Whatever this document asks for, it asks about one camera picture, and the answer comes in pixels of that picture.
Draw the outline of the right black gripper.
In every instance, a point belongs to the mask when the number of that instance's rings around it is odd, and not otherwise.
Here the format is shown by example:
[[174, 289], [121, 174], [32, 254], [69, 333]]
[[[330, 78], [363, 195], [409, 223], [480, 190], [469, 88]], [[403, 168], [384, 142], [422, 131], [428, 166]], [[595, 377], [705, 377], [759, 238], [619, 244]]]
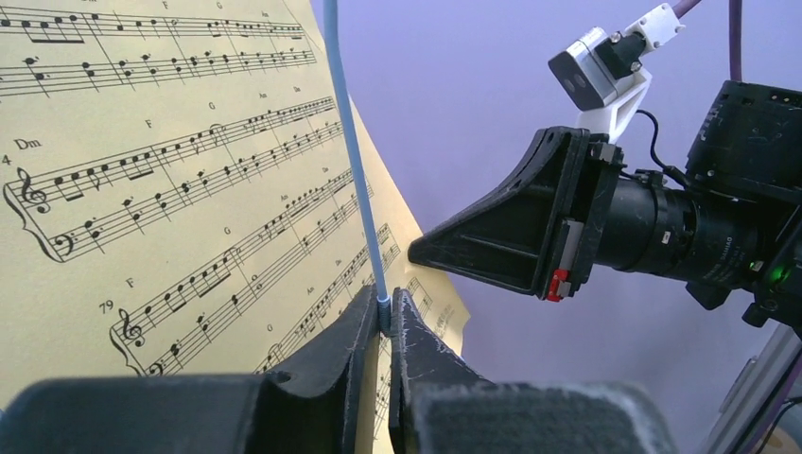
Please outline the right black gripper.
[[623, 176], [618, 155], [586, 158], [551, 265], [556, 219], [590, 137], [537, 131], [496, 188], [411, 242], [409, 262], [553, 302], [573, 295], [595, 265], [684, 282], [701, 303], [721, 303], [748, 282], [761, 235], [745, 210], [670, 189], [658, 171]]

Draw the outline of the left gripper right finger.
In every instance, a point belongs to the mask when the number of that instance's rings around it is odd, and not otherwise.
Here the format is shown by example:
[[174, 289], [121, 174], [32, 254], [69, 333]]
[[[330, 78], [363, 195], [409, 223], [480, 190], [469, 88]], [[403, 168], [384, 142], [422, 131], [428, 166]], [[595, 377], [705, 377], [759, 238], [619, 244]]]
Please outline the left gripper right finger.
[[391, 316], [396, 453], [675, 453], [655, 403], [620, 382], [494, 383], [425, 324], [408, 290]]

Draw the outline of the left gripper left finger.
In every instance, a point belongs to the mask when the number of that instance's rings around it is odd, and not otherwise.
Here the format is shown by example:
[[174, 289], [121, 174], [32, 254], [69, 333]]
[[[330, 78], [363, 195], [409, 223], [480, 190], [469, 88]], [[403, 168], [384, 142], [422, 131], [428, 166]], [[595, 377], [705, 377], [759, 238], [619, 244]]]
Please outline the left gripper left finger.
[[362, 288], [263, 374], [61, 378], [1, 419], [5, 453], [369, 453], [378, 317]]

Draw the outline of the light blue music stand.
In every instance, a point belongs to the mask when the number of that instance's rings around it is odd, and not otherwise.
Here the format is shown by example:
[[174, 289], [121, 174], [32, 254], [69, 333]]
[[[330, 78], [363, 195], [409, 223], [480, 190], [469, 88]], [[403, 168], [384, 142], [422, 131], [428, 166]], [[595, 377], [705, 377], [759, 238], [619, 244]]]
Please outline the light blue music stand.
[[339, 2], [337, 0], [326, 0], [323, 2], [323, 27], [323, 40], [327, 52], [327, 64], [333, 82], [335, 98], [338, 103], [349, 165], [356, 185], [356, 196], [360, 210], [361, 223], [374, 273], [378, 326], [380, 332], [385, 337], [389, 337], [391, 331], [392, 298], [388, 292], [384, 275], [382, 254], [379, 248], [378, 236], [375, 231], [367, 180], [357, 139], [356, 121], [351, 108], [351, 99], [347, 89], [340, 54]]

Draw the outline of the yellow sheet music page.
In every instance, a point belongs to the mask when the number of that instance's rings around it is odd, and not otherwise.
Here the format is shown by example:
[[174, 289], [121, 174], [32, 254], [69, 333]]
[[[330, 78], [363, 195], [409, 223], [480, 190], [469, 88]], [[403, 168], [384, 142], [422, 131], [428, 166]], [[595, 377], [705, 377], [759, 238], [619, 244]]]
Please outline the yellow sheet music page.
[[2, 3], [1, 419], [49, 379], [263, 374], [374, 280], [308, 2]]

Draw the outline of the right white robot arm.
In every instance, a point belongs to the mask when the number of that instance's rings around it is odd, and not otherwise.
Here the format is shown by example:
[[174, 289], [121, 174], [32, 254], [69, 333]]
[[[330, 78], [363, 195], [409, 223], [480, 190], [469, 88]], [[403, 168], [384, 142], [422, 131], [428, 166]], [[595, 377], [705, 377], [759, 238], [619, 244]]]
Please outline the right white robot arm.
[[681, 281], [708, 310], [737, 289], [743, 313], [801, 327], [801, 95], [728, 80], [684, 170], [624, 171], [601, 133], [537, 131], [492, 192], [408, 249], [416, 265], [561, 301], [592, 268]]

